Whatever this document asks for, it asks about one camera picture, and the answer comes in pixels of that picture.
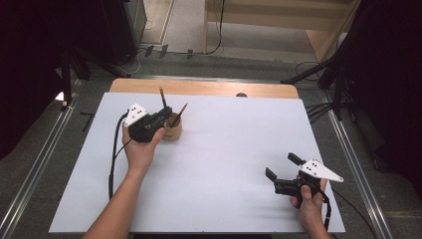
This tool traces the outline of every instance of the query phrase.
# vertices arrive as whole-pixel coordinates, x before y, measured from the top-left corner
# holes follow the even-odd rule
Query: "black stand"
[[[359,9],[357,10],[356,17],[350,27],[350,31],[348,32],[347,36],[344,38],[344,41],[338,48],[338,50],[330,57],[328,60],[320,63],[319,65],[297,75],[289,80],[280,81],[281,84],[288,84],[292,85],[295,84],[319,71],[325,70],[318,81],[318,86],[322,90],[327,90],[337,79],[337,83],[335,86],[335,93],[334,93],[334,102],[325,105],[325,109],[322,110],[322,113],[325,113],[329,110],[334,110],[335,115],[337,116],[338,120],[341,120],[340,117],[340,104],[341,104],[341,95],[345,87],[345,75],[344,75],[344,62],[346,60],[346,56],[348,54],[348,49],[356,37],[359,34],[359,29],[366,21],[369,14],[375,8],[376,3],[372,1],[362,1]]]

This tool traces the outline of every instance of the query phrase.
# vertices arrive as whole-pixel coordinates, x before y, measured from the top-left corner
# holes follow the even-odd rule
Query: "metal rail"
[[[74,111],[78,101],[78,96],[86,81],[76,80],[71,104],[60,113],[56,123],[53,126],[47,140],[41,148],[35,159],[25,181],[7,209],[6,216],[0,225],[0,236],[2,239],[8,239],[12,236],[28,202],[41,178],[43,172],[50,160],[50,157]]]
[[[322,92],[322,98],[325,103],[331,102],[328,93]],[[362,167],[360,166],[359,160],[347,136],[342,121],[338,121],[336,119],[333,111],[329,111],[329,118],[344,151],[347,163],[353,174],[354,180],[356,181],[356,185],[359,189],[360,195],[362,196],[363,202],[365,203],[369,217],[372,220],[377,237],[394,238],[387,224],[387,221],[385,220],[384,213],[369,185],[368,180],[366,179]]]

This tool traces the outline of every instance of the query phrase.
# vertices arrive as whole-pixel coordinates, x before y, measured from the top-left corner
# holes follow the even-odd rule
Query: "person's right hand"
[[[321,191],[325,190],[326,179],[320,181]],[[311,192],[311,188],[307,185],[301,187],[301,194],[303,202],[301,208],[298,209],[298,218],[302,226],[310,234],[311,238],[330,238],[326,232],[321,216],[323,197],[320,193],[317,193],[314,197]],[[298,205],[298,199],[291,197],[292,206]]]

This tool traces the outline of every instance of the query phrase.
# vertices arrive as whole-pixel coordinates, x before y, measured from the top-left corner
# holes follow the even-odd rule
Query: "cable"
[[[375,232],[373,231],[373,229],[372,229],[372,227],[371,227],[371,225],[369,224],[369,222],[365,219],[365,217],[362,215],[362,213],[360,213],[360,211],[350,202],[350,201],[348,201],[347,199],[345,199],[345,197],[343,196],[343,195],[341,195],[339,192],[337,192],[334,188],[331,188],[331,190],[333,191],[333,192],[335,192],[339,197],[341,197],[345,202],[347,202],[356,212],[357,212],[357,214],[359,214],[359,216],[363,219],[363,221],[366,223],[366,225],[369,227],[369,229],[370,229],[370,231],[371,231],[371,233],[372,233],[372,236],[374,237],[374,238],[376,238],[376,234],[375,234]]]
[[[299,66],[301,66],[301,65],[303,65],[303,64],[316,64],[316,65],[319,65],[319,63],[318,62],[302,62],[302,63],[299,63],[299,64],[297,64],[296,65],[296,67],[295,67],[295,72],[296,72],[296,75],[299,75],[299,72],[298,72],[298,67]],[[319,72],[316,72],[316,75],[318,76],[318,78],[317,79],[309,79],[309,78],[305,78],[305,80],[308,80],[308,81],[318,81],[319,79],[320,79],[320,75],[318,74]]]
[[[165,52],[165,54],[184,55],[184,56],[186,56],[186,55],[187,56],[209,56],[209,55],[214,54],[221,47],[221,43],[223,41],[222,26],[223,26],[223,15],[224,15],[224,6],[225,6],[225,4],[226,4],[226,0],[223,0],[223,6],[221,7],[221,14],[220,14],[220,27],[219,28],[217,27],[217,33],[219,35],[220,40],[218,42],[217,47],[213,51],[207,52],[207,53]]]
[[[112,146],[112,158],[111,158],[111,169],[109,170],[109,176],[108,176],[108,198],[111,199],[112,198],[112,194],[113,194],[113,183],[114,183],[114,164],[115,164],[115,159],[117,158],[118,154],[121,152],[121,150],[128,144],[131,142],[131,140],[127,143],[124,144],[124,146],[118,151],[118,153],[115,153],[115,148],[117,145],[117,137],[118,137],[118,132],[120,130],[120,124],[123,121],[123,119],[125,119],[127,117],[127,113],[123,114],[123,116],[120,117],[120,119],[117,122],[117,127],[115,128],[115,133],[114,133],[114,144]]]

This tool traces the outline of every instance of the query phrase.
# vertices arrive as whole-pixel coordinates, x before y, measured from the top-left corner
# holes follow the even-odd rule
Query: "forearm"
[[[84,238],[126,238],[142,180],[141,173],[128,173]]]

